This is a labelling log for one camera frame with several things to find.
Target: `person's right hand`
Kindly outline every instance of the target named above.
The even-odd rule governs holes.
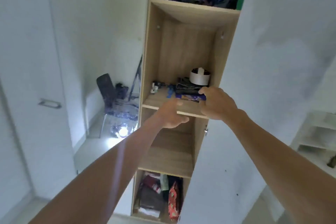
[[[235,101],[221,88],[203,87],[199,94],[207,97],[206,101],[200,101],[201,112],[213,120],[222,120],[225,123],[231,120],[238,112]]]

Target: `open cabinet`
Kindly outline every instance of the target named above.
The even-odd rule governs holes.
[[[203,67],[211,73],[209,85],[219,86],[239,15],[238,10],[149,0],[140,125],[169,100],[168,88],[150,93],[153,81],[176,84],[178,78],[189,77],[192,69]],[[189,116],[190,121],[175,129],[163,129],[140,163],[135,175],[133,217],[171,223],[167,212],[156,219],[137,211],[137,192],[144,171],[183,178],[183,197],[187,195],[208,118],[200,112],[197,102],[188,100],[183,101],[177,112]]]

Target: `door handle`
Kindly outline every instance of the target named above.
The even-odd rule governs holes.
[[[61,109],[62,108],[62,104],[60,102],[47,100],[47,99],[44,99],[44,98],[40,99],[40,102],[38,103],[38,105],[53,108],[53,109]]]

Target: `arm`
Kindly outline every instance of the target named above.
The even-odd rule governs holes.
[[[176,99],[166,102],[141,128],[78,175],[30,224],[107,223],[158,132],[189,121],[176,114],[177,104]]]
[[[224,121],[296,223],[336,223],[336,179],[255,124],[222,89],[203,88],[202,112]]]

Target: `cabinet door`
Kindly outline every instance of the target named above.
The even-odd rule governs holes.
[[[221,79],[237,106],[286,144],[335,53],[336,4],[315,1],[245,0]],[[225,124],[211,120],[208,129],[180,223],[240,224],[265,182]]]
[[[51,199],[76,173],[49,1],[1,0],[0,21],[2,87],[36,195]]]

